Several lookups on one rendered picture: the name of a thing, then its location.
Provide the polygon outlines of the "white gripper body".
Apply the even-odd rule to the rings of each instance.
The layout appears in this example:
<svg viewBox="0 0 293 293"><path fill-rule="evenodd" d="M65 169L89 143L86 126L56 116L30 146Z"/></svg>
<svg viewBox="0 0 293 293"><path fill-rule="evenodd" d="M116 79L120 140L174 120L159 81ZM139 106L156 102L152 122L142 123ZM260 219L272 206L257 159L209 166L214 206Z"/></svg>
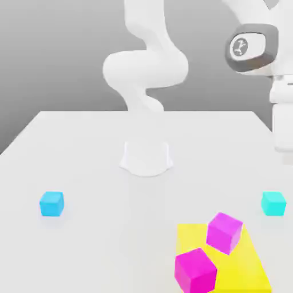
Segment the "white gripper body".
<svg viewBox="0 0 293 293"><path fill-rule="evenodd" d="M293 152L293 104L273 106L272 134L277 151Z"/></svg>

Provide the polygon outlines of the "small cyan cube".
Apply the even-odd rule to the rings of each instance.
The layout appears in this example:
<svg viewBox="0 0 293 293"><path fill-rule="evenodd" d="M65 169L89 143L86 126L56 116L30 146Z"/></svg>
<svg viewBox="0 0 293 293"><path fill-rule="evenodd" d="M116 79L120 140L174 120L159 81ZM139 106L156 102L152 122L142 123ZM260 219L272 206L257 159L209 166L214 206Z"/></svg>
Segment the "small cyan cube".
<svg viewBox="0 0 293 293"><path fill-rule="evenodd" d="M261 207L266 216L283 216L287 202L281 192L263 192Z"/></svg>

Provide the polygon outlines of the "small violet cube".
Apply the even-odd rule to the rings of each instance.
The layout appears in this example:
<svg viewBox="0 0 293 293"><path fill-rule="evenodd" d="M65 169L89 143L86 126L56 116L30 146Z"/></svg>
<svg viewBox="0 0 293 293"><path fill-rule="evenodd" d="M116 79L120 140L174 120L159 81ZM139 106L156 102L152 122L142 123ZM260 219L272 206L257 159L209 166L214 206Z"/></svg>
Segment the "small violet cube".
<svg viewBox="0 0 293 293"><path fill-rule="evenodd" d="M218 212L208 223L206 243L220 252L230 255L240 240L242 227L242 221Z"/></svg>

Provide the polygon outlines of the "small magenta cube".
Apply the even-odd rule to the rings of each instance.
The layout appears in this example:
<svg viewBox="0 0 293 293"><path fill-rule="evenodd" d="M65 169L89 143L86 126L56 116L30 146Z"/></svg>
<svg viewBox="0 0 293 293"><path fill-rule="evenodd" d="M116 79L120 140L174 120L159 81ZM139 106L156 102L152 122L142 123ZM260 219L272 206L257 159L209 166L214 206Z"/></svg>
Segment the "small magenta cube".
<svg viewBox="0 0 293 293"><path fill-rule="evenodd" d="M176 256L175 279L183 293L209 293L216 278L217 268L201 248Z"/></svg>

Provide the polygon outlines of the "small blue cube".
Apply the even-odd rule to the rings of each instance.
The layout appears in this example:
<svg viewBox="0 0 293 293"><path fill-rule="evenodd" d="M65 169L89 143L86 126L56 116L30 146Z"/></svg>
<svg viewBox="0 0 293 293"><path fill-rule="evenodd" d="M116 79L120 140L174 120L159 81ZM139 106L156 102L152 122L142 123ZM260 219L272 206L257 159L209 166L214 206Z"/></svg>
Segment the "small blue cube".
<svg viewBox="0 0 293 293"><path fill-rule="evenodd" d="M58 217L64 209L64 194L62 192L45 192L40 201L42 216Z"/></svg>

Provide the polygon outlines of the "large yellow box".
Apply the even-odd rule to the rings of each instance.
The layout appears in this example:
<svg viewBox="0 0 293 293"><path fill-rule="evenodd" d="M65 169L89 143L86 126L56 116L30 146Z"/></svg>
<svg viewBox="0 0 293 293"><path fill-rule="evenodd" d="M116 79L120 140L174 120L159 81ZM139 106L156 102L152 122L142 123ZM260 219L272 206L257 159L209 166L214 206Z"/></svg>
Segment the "large yellow box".
<svg viewBox="0 0 293 293"><path fill-rule="evenodd" d="M246 226L230 255L206 243L206 224L179 224L176 253L201 248L217 268L215 289L210 293L272 293L272 287L252 244Z"/></svg>

